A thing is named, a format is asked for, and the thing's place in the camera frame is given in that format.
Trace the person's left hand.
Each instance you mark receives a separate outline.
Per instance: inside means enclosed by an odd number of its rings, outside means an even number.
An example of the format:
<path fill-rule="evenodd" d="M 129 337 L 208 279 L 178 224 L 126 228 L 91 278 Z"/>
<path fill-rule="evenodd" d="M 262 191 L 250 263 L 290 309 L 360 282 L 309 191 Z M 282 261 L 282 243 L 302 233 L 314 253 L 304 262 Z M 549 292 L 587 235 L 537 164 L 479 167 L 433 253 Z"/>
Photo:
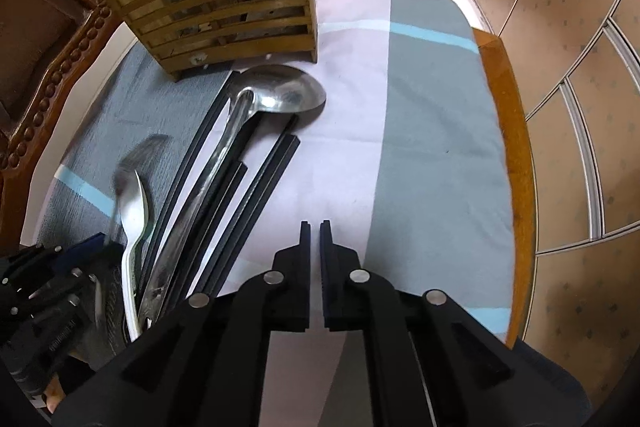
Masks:
<path fill-rule="evenodd" d="M 47 410 L 53 414 L 60 403 L 66 398 L 58 374 L 54 374 L 46 390 L 43 392 Z"/>

